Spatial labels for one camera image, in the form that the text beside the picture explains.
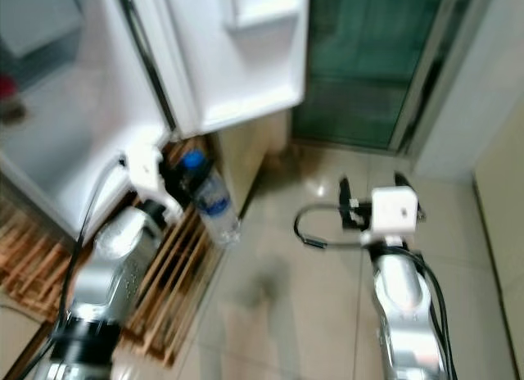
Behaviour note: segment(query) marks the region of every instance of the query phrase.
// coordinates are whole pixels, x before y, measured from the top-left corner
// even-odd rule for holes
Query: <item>wire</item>
[[[58,316],[56,317],[55,326],[53,327],[53,330],[47,337],[46,342],[42,345],[42,347],[40,347],[34,358],[25,366],[24,370],[21,372],[17,380],[23,380],[27,377],[31,370],[33,370],[34,366],[47,354],[49,349],[51,349],[51,347],[54,345],[56,338],[59,335],[61,335],[61,330],[64,328],[64,324],[66,321],[65,307],[67,303],[67,293],[69,291],[70,281],[73,276],[73,271],[75,269],[76,262],[78,261],[79,254],[84,246],[85,233],[87,232],[89,221],[91,220],[91,216],[93,215],[94,206],[97,204],[97,199],[100,195],[100,191],[102,190],[103,184],[106,182],[110,172],[121,163],[121,158],[111,160],[104,167],[102,172],[98,175],[93,191],[91,192],[88,209],[86,210],[84,221],[82,222],[82,227],[80,228],[79,236],[76,239],[75,244],[73,245],[73,249],[71,251],[71,258],[69,264],[67,265],[67,270],[65,272],[66,276],[64,277],[64,282],[62,284],[60,304],[58,306]]]
[[[313,211],[313,210],[338,210],[340,211],[351,211],[353,208],[351,206],[337,206],[335,204],[327,204],[327,203],[317,203],[317,204],[311,204],[309,206],[305,206],[301,208],[295,217],[295,222],[293,224],[293,230],[295,232],[295,235],[305,244],[310,245],[312,247],[318,248],[318,249],[327,249],[327,248],[333,248],[333,249],[367,249],[371,252],[370,247],[362,247],[360,242],[329,242],[328,240],[321,238],[321,237],[315,237],[312,235],[307,235],[301,232],[299,226],[300,226],[300,220],[302,217]],[[433,322],[433,326],[435,328],[435,332],[437,335],[437,338],[439,340],[439,343],[441,344],[441,348],[444,351],[445,356],[445,372],[449,380],[457,380],[457,374],[454,367],[454,361],[453,361],[453,355],[451,351],[451,341],[449,338],[449,327],[448,327],[448,315],[445,307],[445,300],[444,300],[444,294],[440,288],[440,284],[433,273],[432,269],[427,265],[424,260],[419,258],[417,255],[409,251],[408,249],[405,249],[403,247],[388,247],[388,248],[381,248],[380,251],[381,255],[390,254],[390,255],[401,255],[406,256],[411,259],[416,265],[424,269],[425,273],[429,276],[429,279],[431,281],[431,284],[434,287],[436,299],[439,303],[439,311],[440,311],[440,324],[436,317],[435,312],[435,306],[431,303],[430,307],[430,313],[431,313],[431,321]]]
[[[317,249],[326,249],[327,247],[333,249],[362,249],[360,242],[330,242],[326,241],[321,237],[315,237],[314,235],[307,235],[300,230],[300,221],[305,214],[310,213],[312,210],[338,210],[338,211],[350,211],[353,210],[349,206],[336,206],[335,204],[328,203],[316,203],[309,206],[304,206],[296,213],[295,222],[293,223],[293,231],[295,235],[305,245],[316,247]]]

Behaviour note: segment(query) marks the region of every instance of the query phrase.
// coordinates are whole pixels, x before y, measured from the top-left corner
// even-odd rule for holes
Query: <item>blue bottle cap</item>
[[[200,150],[195,149],[186,153],[182,161],[188,170],[196,170],[206,161],[206,158]]]

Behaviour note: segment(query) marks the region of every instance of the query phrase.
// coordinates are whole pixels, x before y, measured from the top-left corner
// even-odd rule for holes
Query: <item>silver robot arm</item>
[[[165,191],[155,147],[126,153],[129,180],[143,201],[120,212],[95,237],[93,254],[79,271],[65,325],[38,380],[108,380],[120,331],[138,287],[155,257],[163,228],[180,220],[182,207]]]
[[[440,346],[431,325],[431,293],[413,261],[395,249],[412,241],[418,199],[410,187],[372,192],[369,228],[360,241],[373,263],[374,303],[380,317],[378,340],[387,380],[445,379]]]
[[[296,236],[320,250],[361,247],[369,253],[386,380],[455,380],[442,291],[422,257],[408,249],[417,222],[425,219],[416,193],[402,174],[395,174],[396,186],[373,189],[371,201],[351,198],[347,178],[340,185],[339,206],[312,204],[299,210]],[[338,210],[342,228],[361,231],[359,242],[329,242],[303,233],[299,226],[302,217],[322,209]],[[425,275],[439,301],[440,324]]]

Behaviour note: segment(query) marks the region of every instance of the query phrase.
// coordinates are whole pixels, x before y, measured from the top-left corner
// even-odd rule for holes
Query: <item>plastic bottle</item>
[[[240,222],[219,173],[198,150],[186,153],[183,164],[188,176],[187,189],[211,239],[222,247],[237,242]]]

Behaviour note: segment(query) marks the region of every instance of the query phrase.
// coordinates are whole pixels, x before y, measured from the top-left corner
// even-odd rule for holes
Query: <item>white wall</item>
[[[424,176],[468,181],[524,89],[524,0],[491,0],[415,162]]]
[[[475,177],[495,258],[515,356],[524,375],[524,92],[482,153]]]

